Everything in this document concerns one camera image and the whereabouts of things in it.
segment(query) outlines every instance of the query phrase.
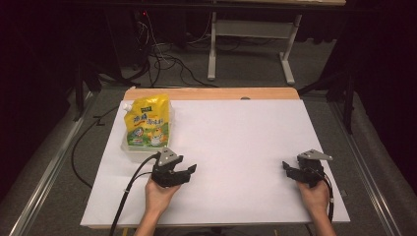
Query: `black wall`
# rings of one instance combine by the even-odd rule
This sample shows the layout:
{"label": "black wall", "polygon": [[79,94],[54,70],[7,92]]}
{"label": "black wall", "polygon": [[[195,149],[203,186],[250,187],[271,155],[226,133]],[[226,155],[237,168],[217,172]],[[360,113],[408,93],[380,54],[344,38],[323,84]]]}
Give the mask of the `black wall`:
{"label": "black wall", "polygon": [[373,9],[378,14],[349,18],[322,79],[343,70],[355,79],[355,89],[380,139],[417,192],[416,3],[377,2]]}
{"label": "black wall", "polygon": [[69,107],[74,70],[45,2],[0,3],[0,201]]}

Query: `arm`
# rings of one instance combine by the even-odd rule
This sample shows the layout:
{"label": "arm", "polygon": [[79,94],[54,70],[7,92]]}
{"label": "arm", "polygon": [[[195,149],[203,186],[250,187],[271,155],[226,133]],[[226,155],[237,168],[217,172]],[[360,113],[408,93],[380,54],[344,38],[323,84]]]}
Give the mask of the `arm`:
{"label": "arm", "polygon": [[331,222],[328,219],[328,186],[325,181],[320,181],[314,188],[309,188],[301,182],[297,182],[301,192],[304,206],[313,219],[318,236],[336,235]]}
{"label": "arm", "polygon": [[146,191],[146,208],[135,236],[152,236],[159,218],[168,208],[172,197],[181,186],[162,188],[149,178]]}

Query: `snack bag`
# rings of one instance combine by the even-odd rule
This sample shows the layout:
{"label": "snack bag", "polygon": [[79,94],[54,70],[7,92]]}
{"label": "snack bag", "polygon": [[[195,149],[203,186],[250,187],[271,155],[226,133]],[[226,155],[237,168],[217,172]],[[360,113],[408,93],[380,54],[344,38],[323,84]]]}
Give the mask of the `snack bag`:
{"label": "snack bag", "polygon": [[168,145],[170,102],[167,94],[136,99],[125,106],[129,148],[162,148]]}

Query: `white paper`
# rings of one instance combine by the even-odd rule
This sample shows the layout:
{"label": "white paper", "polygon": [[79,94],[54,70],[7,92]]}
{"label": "white paper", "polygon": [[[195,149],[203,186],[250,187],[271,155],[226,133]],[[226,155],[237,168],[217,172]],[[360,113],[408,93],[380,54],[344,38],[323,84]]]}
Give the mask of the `white paper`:
{"label": "white paper", "polygon": [[[297,154],[322,151],[302,100],[172,100],[175,121],[170,148],[184,155],[175,170],[197,164],[162,216],[162,225],[294,223],[311,221],[299,190],[282,161],[297,167]],[[89,198],[82,225],[111,225],[123,190],[139,167],[120,148],[125,135],[119,108]],[[350,221],[326,161],[334,192],[334,222]],[[143,171],[151,171],[147,164]],[[139,178],[120,216],[120,226],[136,226],[145,209]]]}

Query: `handheld controller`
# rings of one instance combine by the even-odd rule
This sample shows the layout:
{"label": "handheld controller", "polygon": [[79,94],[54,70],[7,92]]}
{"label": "handheld controller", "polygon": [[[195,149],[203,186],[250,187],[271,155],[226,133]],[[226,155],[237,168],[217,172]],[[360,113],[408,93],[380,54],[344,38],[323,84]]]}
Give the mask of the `handheld controller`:
{"label": "handheld controller", "polygon": [[191,174],[196,171],[197,164],[190,166],[187,170],[175,172],[175,165],[182,162],[183,158],[184,156],[177,155],[168,147],[164,147],[156,155],[156,162],[153,166],[151,179],[163,188],[188,183]]}
{"label": "handheld controller", "polygon": [[285,161],[282,161],[282,167],[286,170],[288,178],[306,183],[312,188],[315,187],[319,181],[323,180],[326,175],[322,164],[320,163],[321,159],[333,160],[331,156],[311,149],[297,155],[300,169],[289,166]]}

